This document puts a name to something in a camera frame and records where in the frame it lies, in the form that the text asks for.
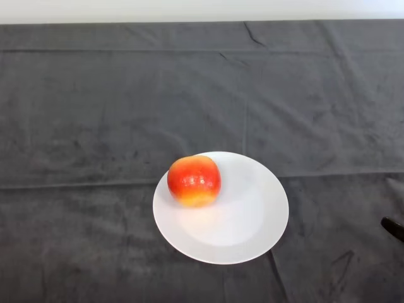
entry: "white plate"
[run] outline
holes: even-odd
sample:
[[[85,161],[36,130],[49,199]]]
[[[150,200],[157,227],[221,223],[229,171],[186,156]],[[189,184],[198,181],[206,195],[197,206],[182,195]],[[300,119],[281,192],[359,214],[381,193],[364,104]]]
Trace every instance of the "white plate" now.
[[[157,185],[153,212],[158,229],[178,251],[213,264],[235,264],[270,250],[285,231],[289,205],[279,180],[259,162],[237,153],[202,153],[222,176],[217,200],[186,208],[171,196],[167,173]]]

